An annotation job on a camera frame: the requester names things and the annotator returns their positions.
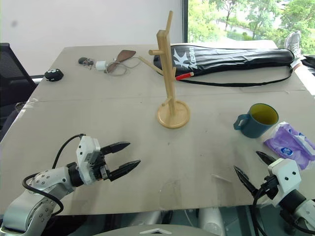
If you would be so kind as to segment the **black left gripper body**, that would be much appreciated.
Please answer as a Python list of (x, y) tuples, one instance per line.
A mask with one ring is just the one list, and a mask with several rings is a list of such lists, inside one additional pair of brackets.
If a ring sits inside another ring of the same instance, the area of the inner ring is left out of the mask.
[(93, 151), (91, 156), (91, 175), (95, 180), (108, 179), (109, 170), (101, 151)]

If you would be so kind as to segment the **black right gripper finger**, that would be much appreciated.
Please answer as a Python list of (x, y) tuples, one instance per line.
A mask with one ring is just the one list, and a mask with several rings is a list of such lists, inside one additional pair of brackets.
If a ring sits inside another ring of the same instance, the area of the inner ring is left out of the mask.
[(258, 155), (260, 160), (263, 161), (267, 166), (272, 165), (276, 161), (275, 158), (273, 158), (272, 156), (270, 156), (264, 152), (256, 151), (255, 153)]
[(250, 194), (254, 197), (258, 192), (258, 189), (250, 182), (248, 176), (237, 166), (234, 166), (237, 177), (241, 183), (246, 187)]

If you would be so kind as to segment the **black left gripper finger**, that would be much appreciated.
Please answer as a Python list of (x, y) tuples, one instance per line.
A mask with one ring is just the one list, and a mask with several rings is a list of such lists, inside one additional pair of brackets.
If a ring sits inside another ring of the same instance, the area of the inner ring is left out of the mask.
[(116, 152), (118, 152), (118, 151), (123, 150), (124, 148), (126, 148), (126, 147), (129, 146), (129, 145), (130, 145), (129, 142), (117, 142), (117, 143), (114, 143), (114, 144), (111, 144), (111, 145), (102, 147), (102, 148), (101, 148), (101, 153), (102, 153), (103, 155), (108, 155), (108, 154), (111, 154), (111, 153), (116, 153)]
[(133, 169), (135, 169), (141, 160), (135, 160), (131, 162), (127, 162), (123, 165), (121, 165), (118, 169), (111, 171), (109, 173), (109, 180), (110, 181), (115, 181), (125, 175), (127, 175), (129, 172), (131, 172)]

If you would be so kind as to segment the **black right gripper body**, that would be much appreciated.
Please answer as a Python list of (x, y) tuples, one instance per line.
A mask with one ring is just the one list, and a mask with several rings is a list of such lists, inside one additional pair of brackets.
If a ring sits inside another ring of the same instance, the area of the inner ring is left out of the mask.
[(278, 185), (279, 181), (275, 175), (266, 176), (264, 182), (261, 184), (262, 191), (259, 194), (259, 198), (266, 195), (269, 199), (274, 199), (278, 193)]

